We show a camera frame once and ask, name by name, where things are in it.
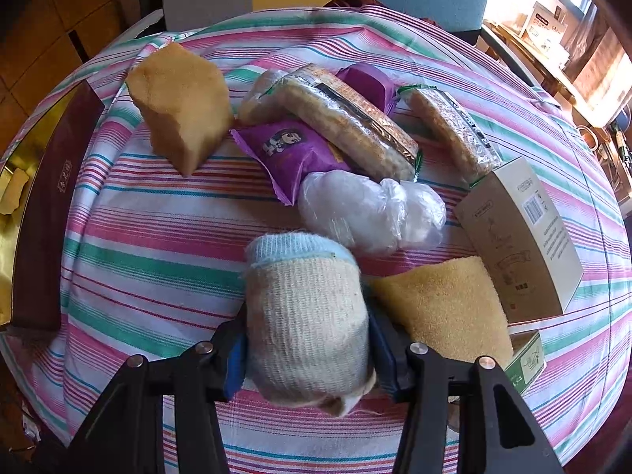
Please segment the screw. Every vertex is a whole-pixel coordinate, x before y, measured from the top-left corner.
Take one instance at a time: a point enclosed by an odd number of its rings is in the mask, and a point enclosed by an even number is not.
[[[495,362],[494,358],[492,358],[490,356],[481,356],[478,359],[478,364],[483,369],[488,369],[488,370],[492,370],[494,367],[496,367],[496,362]]]
[[[413,342],[410,344],[410,350],[415,354],[426,354],[428,353],[428,346],[423,342]]]
[[[140,367],[141,365],[143,365],[144,361],[145,361],[145,358],[143,357],[142,354],[134,354],[127,359],[127,367],[132,367],[132,368]]]
[[[207,340],[203,340],[195,344],[195,352],[197,354],[209,354],[213,351],[213,343],[208,342]]]

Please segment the wooden floor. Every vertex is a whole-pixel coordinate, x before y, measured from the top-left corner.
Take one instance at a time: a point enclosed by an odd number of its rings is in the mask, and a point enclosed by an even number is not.
[[[0,36],[0,152],[40,100],[124,28],[116,0],[30,0]]]
[[[32,443],[22,431],[20,394],[0,356],[0,444],[6,448],[27,448]]]

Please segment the green box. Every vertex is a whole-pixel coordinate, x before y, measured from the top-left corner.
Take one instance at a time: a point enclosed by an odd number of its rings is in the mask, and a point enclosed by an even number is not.
[[[525,331],[511,335],[514,356],[505,369],[514,388],[522,394],[547,366],[540,332]]]

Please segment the rolled sock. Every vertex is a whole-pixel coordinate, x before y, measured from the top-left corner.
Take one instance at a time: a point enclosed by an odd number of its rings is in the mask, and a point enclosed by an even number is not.
[[[345,415],[375,383],[353,255],[287,233],[255,239],[246,259],[249,378],[271,403]]]

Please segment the cardboard box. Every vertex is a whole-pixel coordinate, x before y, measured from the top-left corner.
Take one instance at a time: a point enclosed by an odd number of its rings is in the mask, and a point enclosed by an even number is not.
[[[564,313],[583,269],[562,218],[524,157],[484,177],[454,213],[510,323]]]
[[[540,332],[525,331],[511,335],[511,346],[514,356],[505,374],[514,388],[523,394],[547,366]]]

